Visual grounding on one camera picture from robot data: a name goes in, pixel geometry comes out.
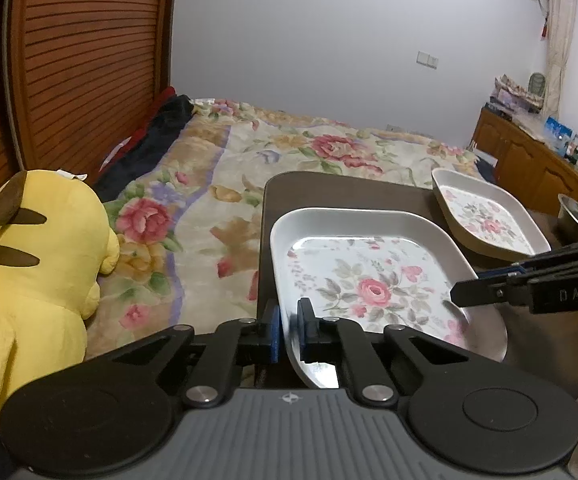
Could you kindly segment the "large steel bowl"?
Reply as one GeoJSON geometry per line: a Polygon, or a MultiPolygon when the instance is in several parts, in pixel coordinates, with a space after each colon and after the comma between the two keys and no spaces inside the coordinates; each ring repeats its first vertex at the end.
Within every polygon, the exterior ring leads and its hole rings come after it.
{"type": "Polygon", "coordinates": [[[557,236],[563,245],[578,242],[578,202],[565,194],[558,196],[557,236]]]}

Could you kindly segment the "large floral white tray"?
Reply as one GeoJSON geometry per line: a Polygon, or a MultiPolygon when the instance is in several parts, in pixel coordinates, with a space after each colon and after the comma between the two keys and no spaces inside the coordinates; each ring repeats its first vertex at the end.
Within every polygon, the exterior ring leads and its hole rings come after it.
{"type": "Polygon", "coordinates": [[[493,306],[460,309],[450,290],[476,272],[446,231],[406,211],[301,208],[269,234],[289,360],[303,382],[335,388],[335,367],[300,356],[298,303],[319,318],[347,318],[367,333],[407,327],[494,361],[507,353],[507,330],[493,306]]]}

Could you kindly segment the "wooden sideboard cabinet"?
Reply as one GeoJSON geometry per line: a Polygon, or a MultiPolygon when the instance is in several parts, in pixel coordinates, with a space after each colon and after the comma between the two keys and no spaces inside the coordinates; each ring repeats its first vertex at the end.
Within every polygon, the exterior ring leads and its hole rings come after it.
{"type": "Polygon", "coordinates": [[[496,159],[496,184],[524,207],[555,217],[559,194],[578,202],[578,168],[487,107],[480,112],[472,145],[496,159]]]}

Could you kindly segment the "blue photo card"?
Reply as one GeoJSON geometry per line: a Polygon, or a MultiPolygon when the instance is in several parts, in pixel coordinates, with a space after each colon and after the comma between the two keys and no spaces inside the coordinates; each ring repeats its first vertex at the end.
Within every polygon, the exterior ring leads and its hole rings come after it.
{"type": "Polygon", "coordinates": [[[562,156],[566,152],[572,131],[554,117],[547,118],[544,125],[545,143],[552,151],[562,156]]]}

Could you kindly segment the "yellow Pikachu plush toy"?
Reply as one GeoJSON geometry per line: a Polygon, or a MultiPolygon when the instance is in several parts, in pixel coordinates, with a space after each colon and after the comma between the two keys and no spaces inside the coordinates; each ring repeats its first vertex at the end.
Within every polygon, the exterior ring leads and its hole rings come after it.
{"type": "Polygon", "coordinates": [[[16,390],[83,361],[97,278],[120,258],[94,190],[62,170],[0,188],[0,411],[16,390]]]}

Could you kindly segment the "stack of folded fabrics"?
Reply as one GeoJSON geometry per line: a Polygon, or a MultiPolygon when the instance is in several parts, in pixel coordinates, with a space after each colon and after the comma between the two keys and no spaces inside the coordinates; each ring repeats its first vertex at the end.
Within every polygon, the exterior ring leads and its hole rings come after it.
{"type": "Polygon", "coordinates": [[[544,104],[543,96],[538,96],[520,84],[516,84],[507,75],[494,78],[491,98],[510,110],[525,110],[529,113],[539,113],[544,104]]]}

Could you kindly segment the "floral bed blanket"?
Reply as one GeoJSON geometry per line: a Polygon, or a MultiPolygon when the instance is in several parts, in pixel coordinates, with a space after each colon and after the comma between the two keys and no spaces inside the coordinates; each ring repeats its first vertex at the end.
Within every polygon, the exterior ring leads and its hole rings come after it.
{"type": "Polygon", "coordinates": [[[257,312],[266,182],[318,172],[429,188],[475,155],[415,133],[355,129],[245,102],[199,100],[162,159],[104,203],[120,259],[100,282],[88,356],[177,323],[200,333],[257,312]]]}

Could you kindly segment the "dark clothing on bed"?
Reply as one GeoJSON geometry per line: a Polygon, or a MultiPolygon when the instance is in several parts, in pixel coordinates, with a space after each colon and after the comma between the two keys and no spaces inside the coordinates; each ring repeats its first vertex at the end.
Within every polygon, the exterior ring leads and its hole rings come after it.
{"type": "Polygon", "coordinates": [[[188,96],[173,87],[157,96],[138,128],[102,163],[94,191],[103,203],[115,200],[130,182],[155,169],[193,118],[194,108],[188,96]]]}

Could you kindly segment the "beige curtain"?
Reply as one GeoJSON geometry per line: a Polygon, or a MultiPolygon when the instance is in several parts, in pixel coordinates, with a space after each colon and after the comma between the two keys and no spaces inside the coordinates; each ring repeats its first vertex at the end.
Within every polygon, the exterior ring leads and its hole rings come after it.
{"type": "Polygon", "coordinates": [[[548,0],[545,94],[542,116],[559,118],[578,0],[548,0]]]}

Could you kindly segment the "wooden slatted headboard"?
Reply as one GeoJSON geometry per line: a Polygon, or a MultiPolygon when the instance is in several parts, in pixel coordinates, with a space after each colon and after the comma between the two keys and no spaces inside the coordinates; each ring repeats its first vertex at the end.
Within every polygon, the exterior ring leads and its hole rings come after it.
{"type": "Polygon", "coordinates": [[[99,178],[170,83],[174,0],[0,0],[0,187],[99,178]]]}

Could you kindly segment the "white wall switch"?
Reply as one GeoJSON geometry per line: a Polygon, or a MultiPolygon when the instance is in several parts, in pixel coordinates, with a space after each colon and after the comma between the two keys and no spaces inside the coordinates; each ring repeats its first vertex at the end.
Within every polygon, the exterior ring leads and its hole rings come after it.
{"type": "Polygon", "coordinates": [[[431,68],[431,70],[436,70],[439,59],[429,53],[419,51],[416,56],[416,63],[431,68]]]}

